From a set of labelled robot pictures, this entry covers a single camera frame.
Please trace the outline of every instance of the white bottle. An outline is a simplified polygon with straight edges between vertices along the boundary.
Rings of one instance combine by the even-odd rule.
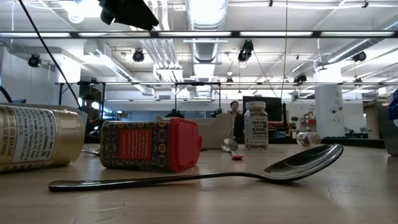
[[[268,149],[268,114],[266,103],[253,101],[246,103],[244,114],[245,150]]]

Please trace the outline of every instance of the spoon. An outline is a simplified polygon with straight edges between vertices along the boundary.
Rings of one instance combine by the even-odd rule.
[[[94,156],[100,156],[101,155],[101,153],[99,151],[97,151],[97,150],[94,150],[94,151],[82,150],[81,152],[88,153],[88,154],[91,154],[91,155],[94,155]]]
[[[260,174],[248,172],[217,172],[210,174],[177,175],[124,180],[57,180],[49,183],[52,192],[76,192],[84,190],[110,190],[133,187],[148,187],[184,180],[215,177],[250,177],[264,182],[283,184],[308,177],[334,163],[343,153],[343,146],[329,144],[314,147],[290,156],[265,168]]]
[[[234,139],[224,139],[221,144],[222,150],[230,152],[232,155],[232,160],[242,160],[244,156],[238,154],[238,143]]]

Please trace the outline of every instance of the desk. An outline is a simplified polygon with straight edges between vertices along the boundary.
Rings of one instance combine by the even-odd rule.
[[[248,152],[244,162],[223,151],[204,151],[196,167],[180,174],[260,172],[301,150],[271,145],[268,152]],[[345,147],[332,166],[290,185],[226,177],[140,189],[47,190],[59,179],[161,175],[170,174],[107,170],[88,154],[67,167],[0,174],[0,223],[398,223],[398,160],[383,149]]]

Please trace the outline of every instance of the computer monitor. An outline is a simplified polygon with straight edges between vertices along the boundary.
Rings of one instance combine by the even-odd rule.
[[[266,103],[266,112],[269,121],[282,121],[282,99],[276,97],[244,96],[243,113],[246,113],[246,103],[263,101]]]

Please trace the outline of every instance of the tin can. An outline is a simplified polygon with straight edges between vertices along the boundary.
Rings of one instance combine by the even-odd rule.
[[[67,165],[84,137],[77,113],[0,105],[0,172]]]
[[[186,119],[107,121],[101,129],[101,163],[178,172],[196,165],[201,142],[198,125]]]

